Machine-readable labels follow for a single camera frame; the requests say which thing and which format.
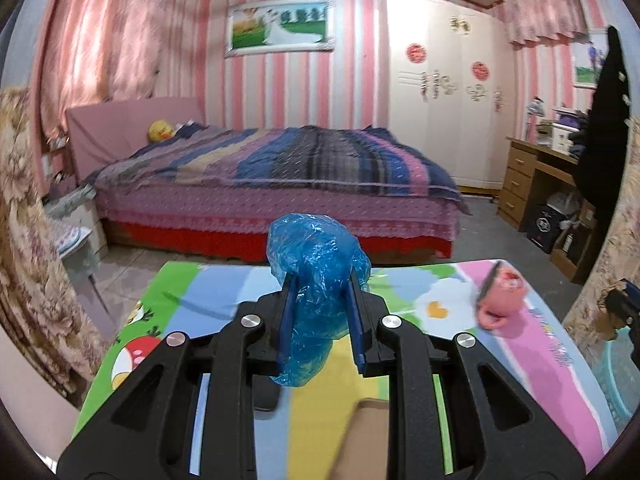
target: colorful tablecloth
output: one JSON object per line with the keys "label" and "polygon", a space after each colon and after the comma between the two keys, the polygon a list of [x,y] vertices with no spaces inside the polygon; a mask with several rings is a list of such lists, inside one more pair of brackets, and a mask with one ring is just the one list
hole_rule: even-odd
{"label": "colorful tablecloth", "polygon": [[[375,269],[369,286],[391,312],[424,332],[444,338],[473,333],[551,416],[591,469],[617,437],[606,399],[582,355],[535,291],[530,290],[526,309],[505,328],[486,332],[477,326],[474,298],[493,264],[494,260],[482,260]],[[193,338],[218,332],[233,319],[239,302],[276,290],[280,286],[268,267],[166,264],[106,355],[76,433],[166,334],[181,330]],[[312,381],[303,388],[284,388],[274,412],[255,412],[258,476],[326,478],[357,402],[387,397],[388,379],[361,378],[348,337],[337,341]],[[195,431],[192,472],[198,471],[198,444]]]}

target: yellow plush toy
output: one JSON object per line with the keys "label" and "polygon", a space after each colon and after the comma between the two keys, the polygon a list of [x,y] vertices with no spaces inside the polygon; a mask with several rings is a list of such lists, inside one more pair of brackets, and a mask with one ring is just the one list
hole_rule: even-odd
{"label": "yellow plush toy", "polygon": [[175,135],[175,129],[167,121],[159,120],[149,126],[147,137],[149,142],[161,142],[171,139]]}

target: pink headboard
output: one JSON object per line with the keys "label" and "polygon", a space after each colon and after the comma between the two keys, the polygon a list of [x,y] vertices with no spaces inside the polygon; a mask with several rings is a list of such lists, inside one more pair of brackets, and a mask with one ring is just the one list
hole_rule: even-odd
{"label": "pink headboard", "polygon": [[191,97],[155,97],[68,109],[66,123],[78,182],[146,146],[149,126],[160,119],[170,124],[189,120],[204,123],[197,99]]}

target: silver screw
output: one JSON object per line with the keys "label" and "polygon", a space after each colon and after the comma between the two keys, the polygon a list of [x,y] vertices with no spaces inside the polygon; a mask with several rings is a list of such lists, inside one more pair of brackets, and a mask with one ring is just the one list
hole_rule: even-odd
{"label": "silver screw", "polygon": [[260,319],[260,316],[256,316],[255,314],[248,314],[247,316],[242,316],[240,323],[242,323],[242,326],[245,326],[247,328],[253,328],[254,326],[260,325],[261,321],[262,320]]}
{"label": "silver screw", "polygon": [[402,319],[398,316],[390,314],[389,316],[385,316],[382,318],[382,324],[387,328],[398,328],[400,325],[402,325]]}
{"label": "silver screw", "polygon": [[456,342],[462,346],[462,348],[471,348],[476,344],[476,338],[465,332],[456,336]]}
{"label": "silver screw", "polygon": [[182,332],[171,332],[166,337],[166,343],[169,346],[180,346],[185,341],[187,341],[187,336],[185,336]]}

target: crumpled plastic bag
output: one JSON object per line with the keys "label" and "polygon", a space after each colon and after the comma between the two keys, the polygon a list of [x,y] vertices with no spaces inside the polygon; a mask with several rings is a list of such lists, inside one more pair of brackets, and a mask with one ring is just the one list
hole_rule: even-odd
{"label": "crumpled plastic bag", "polygon": [[280,284],[298,277],[289,360],[275,382],[304,386],[324,366],[334,339],[348,332],[343,291],[351,267],[367,290],[371,262],[358,239],[333,218],[291,213],[269,227],[267,258]]}

